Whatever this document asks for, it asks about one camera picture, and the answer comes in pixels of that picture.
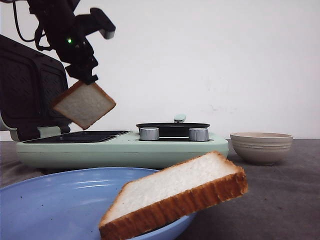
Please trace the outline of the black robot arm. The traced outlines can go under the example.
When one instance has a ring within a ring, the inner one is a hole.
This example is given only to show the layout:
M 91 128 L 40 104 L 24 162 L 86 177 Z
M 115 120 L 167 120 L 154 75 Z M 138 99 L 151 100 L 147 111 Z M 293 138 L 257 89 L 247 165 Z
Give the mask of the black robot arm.
M 29 11 L 38 20 L 34 41 L 39 51 L 55 50 L 70 77 L 87 85 L 98 80 L 92 74 L 98 65 L 86 36 L 99 30 L 91 14 L 75 15 L 67 0 L 29 0 Z

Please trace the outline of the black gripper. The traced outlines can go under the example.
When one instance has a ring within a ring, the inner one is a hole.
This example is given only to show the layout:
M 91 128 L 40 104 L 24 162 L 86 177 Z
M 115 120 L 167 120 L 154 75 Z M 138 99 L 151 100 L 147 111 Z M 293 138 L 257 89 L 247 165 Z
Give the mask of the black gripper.
M 90 85 L 98 80 L 92 70 L 98 65 L 94 50 L 86 35 L 98 30 L 97 22 L 90 14 L 73 17 L 55 17 L 44 25 L 47 41 L 62 62 L 68 75 Z

